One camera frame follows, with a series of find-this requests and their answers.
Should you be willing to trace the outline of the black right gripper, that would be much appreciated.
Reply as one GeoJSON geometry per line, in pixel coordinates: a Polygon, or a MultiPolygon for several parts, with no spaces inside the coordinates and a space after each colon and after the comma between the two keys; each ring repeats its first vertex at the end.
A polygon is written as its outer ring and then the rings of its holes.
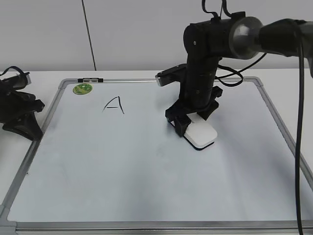
{"type": "Polygon", "coordinates": [[[179,99],[165,111],[165,116],[173,123],[176,134],[183,137],[191,119],[187,114],[197,113],[203,120],[219,107],[216,98],[223,90],[214,86],[219,57],[200,60],[187,58],[185,78],[180,82],[179,99]]]}

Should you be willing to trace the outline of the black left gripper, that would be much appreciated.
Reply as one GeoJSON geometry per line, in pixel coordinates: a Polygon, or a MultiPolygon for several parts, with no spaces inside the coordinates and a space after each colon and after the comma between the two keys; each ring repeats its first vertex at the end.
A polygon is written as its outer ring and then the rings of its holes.
{"type": "Polygon", "coordinates": [[[10,84],[10,77],[0,81],[0,121],[6,122],[3,130],[31,141],[40,140],[43,132],[35,115],[28,113],[40,113],[44,107],[45,104],[35,95],[15,90],[10,84]]]}

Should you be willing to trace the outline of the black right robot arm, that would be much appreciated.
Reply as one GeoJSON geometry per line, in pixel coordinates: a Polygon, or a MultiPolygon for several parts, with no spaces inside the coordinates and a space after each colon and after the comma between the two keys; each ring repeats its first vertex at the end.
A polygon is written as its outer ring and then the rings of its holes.
{"type": "Polygon", "coordinates": [[[183,33],[187,62],[156,75],[160,86],[180,83],[178,100],[165,116],[183,136],[191,124],[189,114],[202,119],[218,108],[216,98],[222,89],[214,85],[219,62],[223,58],[249,60],[258,53],[298,57],[313,61],[313,24],[304,20],[282,19],[263,25],[244,12],[229,19],[218,16],[209,21],[188,25],[183,33]]]}

